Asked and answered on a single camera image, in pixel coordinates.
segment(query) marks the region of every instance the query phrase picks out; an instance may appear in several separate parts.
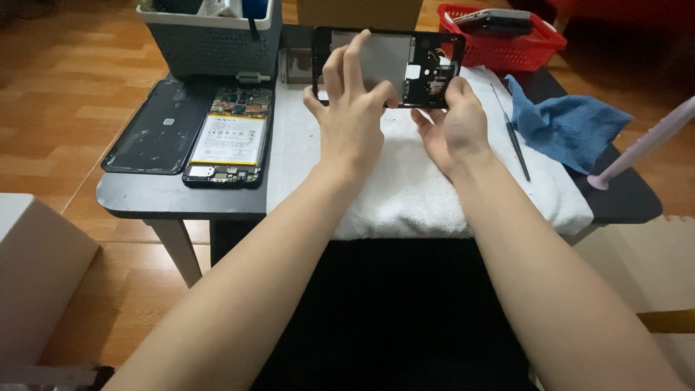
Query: white towel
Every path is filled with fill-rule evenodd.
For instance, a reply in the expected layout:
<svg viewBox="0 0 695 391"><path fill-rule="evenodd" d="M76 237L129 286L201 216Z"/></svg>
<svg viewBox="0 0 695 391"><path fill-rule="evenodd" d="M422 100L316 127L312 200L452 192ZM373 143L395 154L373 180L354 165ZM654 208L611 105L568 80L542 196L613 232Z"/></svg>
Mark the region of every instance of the white towel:
<svg viewBox="0 0 695 391"><path fill-rule="evenodd" d="M526 182L509 139L495 86L507 115L512 96L483 67L462 68L488 118L495 154L531 201L560 234L576 234L594 215L561 163L528 147L518 135L531 182ZM275 100L267 210L272 211L309 174L319 159L316 119L302 103L302 91L278 81ZM453 185L428 157L408 109L387 110L381 159L338 224L333 239L471 237Z"/></svg>

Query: forearm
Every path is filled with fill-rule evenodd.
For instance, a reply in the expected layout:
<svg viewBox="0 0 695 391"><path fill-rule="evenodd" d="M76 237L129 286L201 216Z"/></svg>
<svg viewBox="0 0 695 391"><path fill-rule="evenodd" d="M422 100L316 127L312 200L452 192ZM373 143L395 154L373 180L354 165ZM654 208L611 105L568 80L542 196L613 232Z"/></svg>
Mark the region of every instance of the forearm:
<svg viewBox="0 0 695 391"><path fill-rule="evenodd" d="M359 191L356 179L334 173L316 166L171 310L105 390L248 388Z"/></svg>
<svg viewBox="0 0 695 391"><path fill-rule="evenodd" d="M554 390L682 387L633 311L492 154L453 181L500 303Z"/></svg>

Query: black table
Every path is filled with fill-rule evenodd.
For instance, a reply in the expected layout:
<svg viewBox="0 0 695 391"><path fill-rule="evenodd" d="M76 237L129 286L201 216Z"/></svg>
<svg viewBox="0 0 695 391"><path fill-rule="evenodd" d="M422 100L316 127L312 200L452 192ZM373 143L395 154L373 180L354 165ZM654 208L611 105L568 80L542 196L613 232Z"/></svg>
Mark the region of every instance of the black table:
<svg viewBox="0 0 695 391"><path fill-rule="evenodd" d="M283 27L283 45L286 47L308 47L310 39L310 28ZM534 103L567 95L545 68L534 73L515 74L515 77ZM602 172L618 156L618 150L610 145L592 174ZM659 198L631 168L614 178L607 191L589 186L586 175L570 168L567 171L594 213L590 227L575 237L566 238L570 244L579 242L599 226L642 224L662 213ZM105 173L97 185L96 196L99 204L112 215L142 219L151 226L191 287L202 275L183 220L238 221L243 227L238 232L244 233L265 217L267 188L267 175L263 176L257 189L226 190L188 188L183 185L180 174ZM215 232L211 225L211 242L214 242Z"/></svg>

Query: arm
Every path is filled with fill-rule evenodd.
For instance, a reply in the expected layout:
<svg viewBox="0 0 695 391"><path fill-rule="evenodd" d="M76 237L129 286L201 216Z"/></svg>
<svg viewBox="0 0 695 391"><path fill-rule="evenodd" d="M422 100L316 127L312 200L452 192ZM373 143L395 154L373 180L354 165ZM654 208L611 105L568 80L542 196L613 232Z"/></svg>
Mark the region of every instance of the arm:
<svg viewBox="0 0 695 391"><path fill-rule="evenodd" d="M369 93L364 89L359 50L368 36L368 31L358 35L327 61L330 107L310 88L304 91L304 103L321 128L319 163L174 306L105 391L251 386L338 222L379 159L384 103L398 104L388 82Z"/></svg>
<svg viewBox="0 0 695 391"><path fill-rule="evenodd" d="M551 390L684 390L632 310L538 212L487 143L487 118L456 78L451 109L413 111L454 184L502 308Z"/></svg>

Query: spudger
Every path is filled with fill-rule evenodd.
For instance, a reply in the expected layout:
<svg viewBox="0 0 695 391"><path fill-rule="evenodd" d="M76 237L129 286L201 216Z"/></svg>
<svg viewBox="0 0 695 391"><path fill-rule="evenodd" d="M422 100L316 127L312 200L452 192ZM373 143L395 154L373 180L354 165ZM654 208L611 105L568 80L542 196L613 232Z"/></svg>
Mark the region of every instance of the spudger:
<svg viewBox="0 0 695 391"><path fill-rule="evenodd" d="M497 96L497 91L495 91L495 86L490 83L492 87L492 92L495 93L495 98L497 98L497 103L500 104L500 109L505 114L505 122L507 123L507 132L509 132L509 138L512 140L512 145L514 146L514 151L516 151L516 156L519 158L519 163L521 163L521 169L523 170L524 176L526 176L526 181L531 182L531 177L528 175L528 169L526 168L526 162L523 160L523 155L521 154L521 147L519 147L519 140L516 138L516 133L514 133L514 127L507 117L505 108L502 107L502 102L500 102L500 97Z"/></svg>

